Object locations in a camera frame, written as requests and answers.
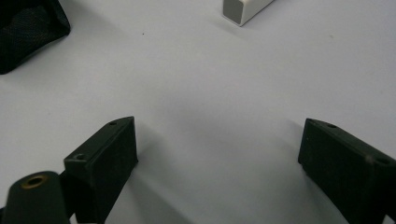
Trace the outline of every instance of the small hole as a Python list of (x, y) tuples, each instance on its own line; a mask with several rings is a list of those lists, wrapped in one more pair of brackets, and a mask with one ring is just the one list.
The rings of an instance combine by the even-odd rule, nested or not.
[(41, 181), (43, 181), (43, 178), (41, 178), (41, 177), (36, 177), (36, 178), (33, 178), (33, 179), (29, 180), (29, 181), (27, 182), (27, 185), (29, 185), (29, 186), (37, 185), (37, 184), (41, 183)]
[(77, 155), (75, 156), (75, 159), (76, 159), (76, 160), (83, 161), (83, 160), (85, 159), (85, 155), (84, 155), (84, 154), (77, 154)]
[(385, 164), (385, 165), (388, 165), (389, 164), (389, 161), (387, 160), (387, 159), (382, 159), (382, 158), (380, 158), (380, 159), (376, 159), (377, 161), (379, 161), (379, 162), (381, 162), (382, 164)]
[(37, 188), (38, 186), (42, 185), (45, 181), (47, 180), (47, 177), (45, 175), (36, 175), (22, 184), (23, 189), (34, 189)]

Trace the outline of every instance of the black fabric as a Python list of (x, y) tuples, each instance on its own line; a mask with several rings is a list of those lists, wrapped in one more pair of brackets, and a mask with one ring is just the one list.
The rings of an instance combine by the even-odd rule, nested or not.
[(0, 0), (0, 75), (70, 33), (58, 0)]

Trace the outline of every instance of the white table surface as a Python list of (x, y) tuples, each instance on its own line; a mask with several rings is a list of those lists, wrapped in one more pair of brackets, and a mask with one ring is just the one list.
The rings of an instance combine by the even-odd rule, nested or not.
[(347, 223), (297, 162), (306, 118), (396, 158), (396, 1), (62, 0), (69, 37), (0, 76), (0, 202), (135, 116), (107, 223)]

